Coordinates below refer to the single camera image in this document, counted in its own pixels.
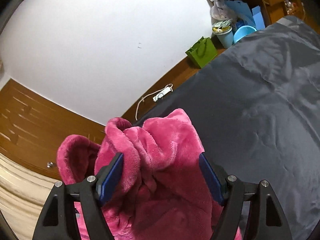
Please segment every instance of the metal screw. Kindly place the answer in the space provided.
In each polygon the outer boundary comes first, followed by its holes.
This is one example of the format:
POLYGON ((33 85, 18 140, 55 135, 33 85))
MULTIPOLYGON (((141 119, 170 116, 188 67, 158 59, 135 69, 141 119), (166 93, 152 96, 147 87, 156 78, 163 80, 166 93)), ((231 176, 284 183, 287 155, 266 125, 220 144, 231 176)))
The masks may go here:
POLYGON ((95 176, 89 176, 89 177, 87 177, 87 181, 88 181, 88 182, 93 182, 93 181, 95 181, 95 179, 96 179, 95 176))
POLYGON ((53 163, 53 162, 48 162, 47 163, 47 168, 52 168, 52 167, 54 167, 56 164, 55 163, 53 163))
POLYGON ((237 177, 235 175, 229 175, 228 176, 228 180, 232 181, 232 182, 235 182, 237 180, 237 177))
POLYGON ((56 187, 61 187, 62 186, 62 181, 57 181, 54 185, 56 186, 56 187))
POLYGON ((261 181, 261 185, 263 187, 268 187, 269 186, 269 182, 267 182, 266 180, 261 181))

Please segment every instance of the power strip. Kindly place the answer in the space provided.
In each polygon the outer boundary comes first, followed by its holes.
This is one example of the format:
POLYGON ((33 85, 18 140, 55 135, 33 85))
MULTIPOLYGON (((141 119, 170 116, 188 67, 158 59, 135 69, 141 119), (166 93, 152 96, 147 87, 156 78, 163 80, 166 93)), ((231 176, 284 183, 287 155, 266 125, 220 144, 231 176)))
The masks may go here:
POLYGON ((160 98, 163 98, 166 94, 168 94, 169 92, 172 92, 172 88, 171 87, 166 87, 165 89, 163 89, 160 93, 158 93, 154 98, 153 101, 156 102, 158 101, 160 98))

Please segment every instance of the dark gray bedsheet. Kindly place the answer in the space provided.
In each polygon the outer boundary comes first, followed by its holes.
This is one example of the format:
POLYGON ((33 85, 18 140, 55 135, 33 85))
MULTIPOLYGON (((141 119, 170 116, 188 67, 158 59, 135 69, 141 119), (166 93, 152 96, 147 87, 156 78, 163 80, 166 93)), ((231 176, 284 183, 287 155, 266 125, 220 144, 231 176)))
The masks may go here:
POLYGON ((305 240, 320 219, 320 36, 295 17, 280 22, 226 50, 137 125, 184 109, 217 164, 271 183, 293 239, 305 240))

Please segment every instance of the pink towel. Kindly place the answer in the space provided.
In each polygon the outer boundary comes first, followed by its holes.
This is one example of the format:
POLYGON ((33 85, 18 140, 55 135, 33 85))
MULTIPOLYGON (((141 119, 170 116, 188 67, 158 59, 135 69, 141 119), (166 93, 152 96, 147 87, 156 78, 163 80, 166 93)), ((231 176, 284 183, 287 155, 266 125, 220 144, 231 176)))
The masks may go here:
MULTIPOLYGON (((80 135, 67 137, 57 164, 62 180, 72 184, 97 174, 117 152, 124 154, 120 183, 102 208, 115 240, 209 240, 222 208, 199 169, 204 149, 187 114, 176 109, 142 128, 114 118, 105 133, 101 146, 80 135)), ((89 239, 80 203, 75 207, 81 237, 89 239)), ((239 229, 235 239, 241 239, 239 229)))

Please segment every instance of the blue plastic bowl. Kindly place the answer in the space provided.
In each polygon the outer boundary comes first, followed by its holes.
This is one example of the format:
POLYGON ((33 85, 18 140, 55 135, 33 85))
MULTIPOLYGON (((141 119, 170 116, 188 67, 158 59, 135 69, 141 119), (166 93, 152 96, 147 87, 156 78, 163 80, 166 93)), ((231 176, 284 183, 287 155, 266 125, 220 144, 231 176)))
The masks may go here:
POLYGON ((253 28, 252 26, 242 26, 236 31, 235 35, 233 35, 233 41, 234 43, 236 43, 237 41, 241 40, 244 36, 247 36, 248 34, 254 33, 256 31, 257 29, 253 28))

